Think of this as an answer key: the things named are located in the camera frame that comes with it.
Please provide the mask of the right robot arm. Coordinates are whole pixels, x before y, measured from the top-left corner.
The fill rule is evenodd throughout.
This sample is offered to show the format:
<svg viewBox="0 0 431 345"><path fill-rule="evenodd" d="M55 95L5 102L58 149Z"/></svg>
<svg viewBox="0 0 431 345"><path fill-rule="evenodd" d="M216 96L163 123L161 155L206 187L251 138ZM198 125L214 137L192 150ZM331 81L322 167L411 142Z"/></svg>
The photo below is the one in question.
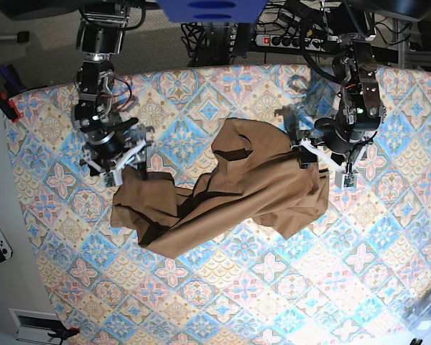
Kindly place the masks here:
<svg viewBox="0 0 431 345"><path fill-rule="evenodd" d="M87 1L79 9L81 19L77 48L84 60L75 77L78 103L71 111L71 122L85 140L80 165L87 165L106 187L123 183L122 171L127 166L136 169L145 180L147 148L152 142L147 133L153 127L144 126L137 118L122 119L121 112L133 100L128 86L125 102L116 103L113 93L116 76L111 56L121 52L132 7L146 14L145 1Z"/></svg>

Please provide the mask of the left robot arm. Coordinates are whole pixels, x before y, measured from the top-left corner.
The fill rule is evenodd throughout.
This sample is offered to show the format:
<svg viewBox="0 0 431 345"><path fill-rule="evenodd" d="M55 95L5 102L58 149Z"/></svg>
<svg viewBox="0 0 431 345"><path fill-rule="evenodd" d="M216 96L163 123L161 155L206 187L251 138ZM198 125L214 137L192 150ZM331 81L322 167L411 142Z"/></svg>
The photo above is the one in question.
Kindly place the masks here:
<svg viewBox="0 0 431 345"><path fill-rule="evenodd" d="M300 168L324 160L335 171L340 189L354 188L356 165L385 117L371 46L374 15L347 1L333 7L322 1L319 9L298 2L292 13L300 19L298 47L303 58L312 71L339 86L340 101L334 115L314 121L316 133L290 132L291 146L299 153Z"/></svg>

